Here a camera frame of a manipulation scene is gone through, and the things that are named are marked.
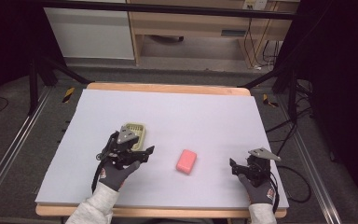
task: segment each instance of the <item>hand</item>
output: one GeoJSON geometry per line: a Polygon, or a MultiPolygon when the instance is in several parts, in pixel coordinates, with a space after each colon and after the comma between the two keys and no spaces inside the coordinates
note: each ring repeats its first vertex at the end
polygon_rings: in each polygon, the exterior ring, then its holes
{"type": "Polygon", "coordinates": [[[110,189],[113,189],[118,192],[121,186],[124,183],[124,180],[132,174],[135,170],[139,168],[141,163],[139,161],[135,161],[129,167],[123,170],[118,170],[112,162],[107,162],[100,174],[100,182],[105,184],[110,189]]]}
{"type": "Polygon", "coordinates": [[[266,181],[263,184],[261,184],[259,187],[255,188],[251,184],[251,182],[249,182],[248,178],[246,178],[246,175],[239,174],[238,179],[248,191],[249,200],[251,201],[251,204],[254,203],[272,204],[272,201],[275,197],[275,190],[271,186],[271,183],[269,183],[269,181],[266,181]]]}

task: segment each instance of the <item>pink sponge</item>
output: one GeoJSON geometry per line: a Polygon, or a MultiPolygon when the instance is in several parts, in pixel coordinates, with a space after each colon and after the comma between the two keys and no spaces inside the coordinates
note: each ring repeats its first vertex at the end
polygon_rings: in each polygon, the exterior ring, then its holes
{"type": "Polygon", "coordinates": [[[176,163],[176,170],[190,174],[196,158],[197,153],[184,149],[178,163],[176,163]]]}

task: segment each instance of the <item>red logo on glove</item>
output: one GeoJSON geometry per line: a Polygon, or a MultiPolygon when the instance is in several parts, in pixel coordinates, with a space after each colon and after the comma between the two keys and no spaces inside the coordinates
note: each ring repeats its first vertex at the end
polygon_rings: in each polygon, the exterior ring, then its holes
{"type": "Polygon", "coordinates": [[[274,189],[269,189],[268,192],[267,192],[267,197],[271,200],[274,199],[275,197],[275,190],[274,189]]]}

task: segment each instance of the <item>sleeve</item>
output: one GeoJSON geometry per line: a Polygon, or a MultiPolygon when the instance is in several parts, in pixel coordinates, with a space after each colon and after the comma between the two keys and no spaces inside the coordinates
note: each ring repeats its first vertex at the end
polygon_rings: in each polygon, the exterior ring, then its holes
{"type": "Polygon", "coordinates": [[[110,223],[118,194],[105,184],[98,183],[94,194],[77,207],[66,223],[110,223]]]}
{"type": "Polygon", "coordinates": [[[249,206],[252,224],[275,224],[277,220],[269,203],[255,203],[249,206]]]}

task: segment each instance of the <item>white tabletop surface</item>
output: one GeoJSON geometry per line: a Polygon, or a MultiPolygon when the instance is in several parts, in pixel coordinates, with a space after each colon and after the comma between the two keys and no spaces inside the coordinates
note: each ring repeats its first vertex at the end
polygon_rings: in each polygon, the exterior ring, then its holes
{"type": "MultiPolygon", "coordinates": [[[[127,122],[143,123],[149,161],[129,176],[116,205],[243,208],[246,190],[231,174],[229,158],[246,165],[248,150],[269,141],[251,96],[83,90],[75,115],[36,198],[42,204],[78,204],[91,182],[109,136],[127,122]],[[183,149],[197,153],[190,175],[175,165],[183,149]]],[[[280,208],[288,207],[275,162],[280,208]]]]}

